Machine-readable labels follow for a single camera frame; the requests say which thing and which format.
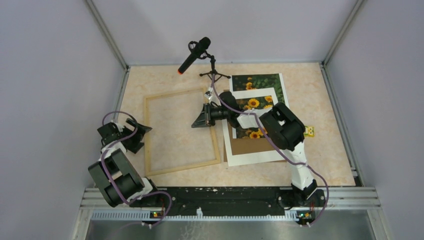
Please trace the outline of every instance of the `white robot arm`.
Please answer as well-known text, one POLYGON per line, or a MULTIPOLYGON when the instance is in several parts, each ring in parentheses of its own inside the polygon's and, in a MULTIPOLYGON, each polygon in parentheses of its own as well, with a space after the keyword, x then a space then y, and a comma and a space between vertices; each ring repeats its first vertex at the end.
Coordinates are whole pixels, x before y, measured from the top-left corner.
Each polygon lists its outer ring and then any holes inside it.
MULTIPOLYGON (((237 117, 237 121, 240 126, 244 129, 248 128, 257 128, 258 124, 255 120, 255 116, 251 113, 255 113, 259 118, 265 113, 268 113, 271 108, 266 109, 250 109, 244 111, 245 114, 241 114, 237 117)), ((285 121, 279 121, 280 125, 284 125, 285 121)), ((299 142, 296 146, 294 146, 294 150, 282 149, 282 152, 286 157, 288 157, 294 163, 308 163, 308 160, 305 155, 305 141, 299 142)), ((314 181, 314 177, 311 174, 311 171, 308 169, 306 165, 292 165, 291 168, 291 184, 299 189, 300 191, 308 190, 309 188, 313 188, 309 191, 305 192, 305 197, 308 199, 316 190, 316 182, 314 181)))
POLYGON ((240 114, 242 110, 231 92, 225 91, 219 98, 230 106, 233 111, 225 106, 215 104, 211 91, 205 93, 210 103, 203 105, 199 117, 191 125, 192 128, 214 126, 216 120, 226 119, 233 128, 242 127, 258 128, 258 122, 265 128, 273 144, 279 148, 293 163, 290 165, 291 184, 302 200, 308 200, 317 189, 317 181, 313 178, 307 167, 305 155, 305 126, 284 103, 279 102, 272 108, 249 109, 240 114))

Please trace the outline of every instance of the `small yellow object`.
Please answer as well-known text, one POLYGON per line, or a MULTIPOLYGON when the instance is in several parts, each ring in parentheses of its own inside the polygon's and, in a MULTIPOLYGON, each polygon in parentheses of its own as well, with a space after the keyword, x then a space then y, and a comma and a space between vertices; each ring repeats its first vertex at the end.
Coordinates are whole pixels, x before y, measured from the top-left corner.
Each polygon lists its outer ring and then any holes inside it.
POLYGON ((303 133, 305 137, 315 137, 315 129, 313 126, 305 126, 305 132, 303 133))

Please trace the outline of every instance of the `empty picture frame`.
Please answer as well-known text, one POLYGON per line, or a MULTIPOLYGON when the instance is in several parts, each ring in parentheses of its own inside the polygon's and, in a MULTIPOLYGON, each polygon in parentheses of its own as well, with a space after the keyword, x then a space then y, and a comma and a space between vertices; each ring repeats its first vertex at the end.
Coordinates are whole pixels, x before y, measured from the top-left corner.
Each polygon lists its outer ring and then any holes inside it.
POLYGON ((205 92, 206 88, 194 88, 144 97, 144 124, 153 128, 144 136, 146 176, 221 163, 215 127, 191 128, 207 103, 205 92), (152 169, 153 164, 165 168, 152 169))

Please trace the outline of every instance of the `cable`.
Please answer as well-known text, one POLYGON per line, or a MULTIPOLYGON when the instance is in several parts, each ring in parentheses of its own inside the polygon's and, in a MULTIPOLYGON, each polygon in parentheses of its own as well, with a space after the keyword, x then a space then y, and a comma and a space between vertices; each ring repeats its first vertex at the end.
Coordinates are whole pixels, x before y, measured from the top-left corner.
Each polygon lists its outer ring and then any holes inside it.
POLYGON ((121 141, 127 140, 127 139, 131 138, 132 136, 134 136, 134 135, 136 134, 137 130, 138 130, 138 124, 137 124, 136 119, 135 119, 132 115, 130 115, 129 113, 126 113, 126 112, 124 112, 124 111, 111 111, 111 112, 109 112, 108 114, 106 114, 106 115, 103 117, 103 119, 102 119, 101 123, 102 123, 103 125, 105 125, 105 119, 106 119, 106 117, 107 117, 107 116, 109 116, 109 115, 111 115, 111 114, 114 114, 114 113, 120 113, 120 114, 125 114, 125 115, 129 116, 129 117, 130 117, 130 118, 134 121, 135 128, 134 128, 134 131, 133 131, 130 135, 128 135, 128 136, 126 136, 126 137, 123 137, 123 138, 121 138, 121 139, 118 139, 118 140, 116 140, 116 141, 112 142, 112 143, 110 144, 110 146, 104 150, 104 152, 103 152, 103 153, 101 154, 101 156, 100 156, 101 166, 103 167, 104 173, 106 174, 107 178, 110 180, 110 183, 112 184, 112 186, 113 186, 113 188, 115 189, 116 193, 118 194, 119 198, 120 198, 120 199, 122 200, 122 202, 124 202, 125 204, 130 205, 130 204, 134 203, 134 202, 135 202, 138 198, 140 198, 140 197, 149 197, 149 196, 153 196, 153 195, 157 195, 157 194, 164 194, 164 195, 166 195, 166 196, 169 198, 169 205, 168 205, 168 207, 166 208, 165 213, 162 215, 162 217, 159 219, 159 221, 157 221, 157 222, 155 222, 154 224, 152 224, 152 225, 151 225, 151 228, 153 228, 153 227, 157 226, 160 222, 162 222, 162 220, 163 220, 163 219, 167 216, 168 212, 170 211, 171 206, 172 206, 172 198, 171 198, 171 195, 170 195, 169 193, 165 192, 165 191, 155 191, 155 192, 147 193, 147 194, 144 194, 144 195, 138 195, 138 196, 134 197, 131 201, 127 201, 127 199, 124 197, 124 195, 122 194, 122 192, 121 192, 121 190, 119 189, 118 185, 115 183, 115 180, 113 179, 113 177, 112 177, 111 173, 109 172, 108 168, 106 167, 106 163, 105 163, 105 155, 106 155, 106 153, 109 151, 109 149, 111 149, 111 148, 112 148, 115 144, 117 144, 117 143, 119 143, 119 142, 121 142, 121 141))
POLYGON ((253 115, 258 128, 263 133, 263 136, 266 138, 266 140, 269 142, 269 144, 271 144, 271 146, 277 151, 277 153, 279 153, 281 155, 281 157, 283 157, 291 165, 295 165, 295 166, 297 166, 297 165, 303 165, 303 166, 306 166, 311 172, 313 172, 320 179, 322 179, 322 181, 325 184, 325 190, 326 190, 326 193, 327 193, 327 197, 325 199, 324 206, 322 207, 322 210, 318 213, 318 216, 315 218, 315 220, 312 223, 309 224, 309 226, 312 226, 318 219, 320 219, 322 213, 324 212, 324 210, 327 207, 327 203, 329 202, 330 189, 329 189, 329 185, 327 184, 327 181, 324 179, 324 177, 321 174, 317 173, 310 165, 308 165, 308 164, 306 164, 304 162, 293 162, 286 155, 284 155, 284 153, 281 152, 281 150, 277 147, 277 145, 275 145, 273 143, 273 141, 271 140, 271 138, 266 134, 265 130, 261 127, 261 123, 259 122, 258 115, 255 112, 245 113, 245 112, 238 111, 238 110, 230 107, 228 104, 226 104, 224 101, 221 100, 220 96, 218 95, 217 90, 215 89, 215 74, 212 74, 212 80, 211 81, 212 81, 212 83, 211 83, 210 86, 212 87, 213 92, 215 93, 215 96, 218 98, 218 100, 221 102, 222 105, 224 105, 229 110, 231 110, 231 111, 233 111, 235 113, 238 113, 238 114, 253 115))

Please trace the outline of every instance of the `wooden frame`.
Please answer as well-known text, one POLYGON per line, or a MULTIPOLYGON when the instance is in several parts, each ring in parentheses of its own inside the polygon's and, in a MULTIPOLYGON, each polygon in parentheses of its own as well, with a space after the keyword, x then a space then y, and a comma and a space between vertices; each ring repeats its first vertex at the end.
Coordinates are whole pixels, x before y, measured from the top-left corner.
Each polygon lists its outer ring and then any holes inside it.
MULTIPOLYGON (((177 95, 184 95, 184 94, 190 94, 190 93, 196 93, 196 92, 201 92, 203 94, 203 93, 206 92, 206 88, 194 88, 194 89, 188 89, 188 90, 178 90, 178 91, 165 92, 165 93, 159 93, 159 94, 145 96, 144 100, 143 100, 144 101, 143 102, 143 105, 144 105, 144 109, 143 109, 144 124, 146 126, 150 126, 149 100, 168 98, 168 97, 173 97, 173 96, 177 96, 177 95)), ((209 165, 213 165, 213 164, 220 164, 221 163, 221 157, 220 157, 220 152, 218 150, 218 142, 217 142, 217 135, 215 133, 215 128, 210 127, 209 129, 210 129, 210 136, 212 138, 213 149, 214 149, 214 153, 215 153, 215 157, 216 157, 215 160, 198 162, 198 163, 193 163, 193 164, 189 164, 189 165, 178 166, 178 167, 156 170, 156 171, 152 171, 152 169, 151 169, 152 165, 151 165, 150 134, 152 134, 152 133, 150 132, 150 133, 146 134, 144 136, 145 175, 146 176, 153 176, 153 175, 159 175, 159 174, 167 174, 167 173, 173 173, 173 172, 178 172, 178 171, 187 170, 187 169, 194 169, 194 168, 209 166, 209 165)))

